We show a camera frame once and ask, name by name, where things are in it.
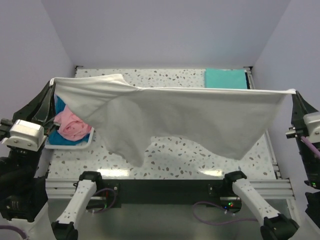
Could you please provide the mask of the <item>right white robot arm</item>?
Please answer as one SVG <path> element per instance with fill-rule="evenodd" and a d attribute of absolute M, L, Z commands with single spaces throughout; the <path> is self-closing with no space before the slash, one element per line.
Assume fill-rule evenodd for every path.
<path fill-rule="evenodd" d="M 249 181 L 242 171 L 227 173 L 223 192 L 237 196 L 260 226 L 264 240 L 318 240 L 320 238 L 320 112 L 299 92 L 292 96 L 291 127 L 287 139 L 295 139 L 307 176 L 305 184 L 316 191 L 307 192 L 305 219 L 298 222 L 293 192 L 288 180 Z"/>

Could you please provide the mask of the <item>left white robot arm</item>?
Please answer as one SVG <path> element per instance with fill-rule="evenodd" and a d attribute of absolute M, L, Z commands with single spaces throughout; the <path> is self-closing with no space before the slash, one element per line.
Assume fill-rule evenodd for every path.
<path fill-rule="evenodd" d="M 49 134 L 58 128 L 55 118 L 55 84 L 42 91 L 11 119 L 0 121 L 0 141 L 10 151 L 0 159 L 0 213 L 7 220 L 1 229 L 23 240 L 76 240 L 78 224 L 92 196 L 104 190 L 102 175 L 83 172 L 66 209 L 49 220 L 46 178 L 36 171 Z"/>

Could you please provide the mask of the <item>white t shirt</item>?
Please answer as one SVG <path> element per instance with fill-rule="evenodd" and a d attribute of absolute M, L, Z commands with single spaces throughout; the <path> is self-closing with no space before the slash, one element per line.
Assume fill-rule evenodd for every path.
<path fill-rule="evenodd" d="M 93 127 L 106 149 L 135 167 L 152 137 L 180 137 L 240 160 L 265 133 L 294 89 L 138 87 L 121 74 L 55 77 L 55 94 Z"/>

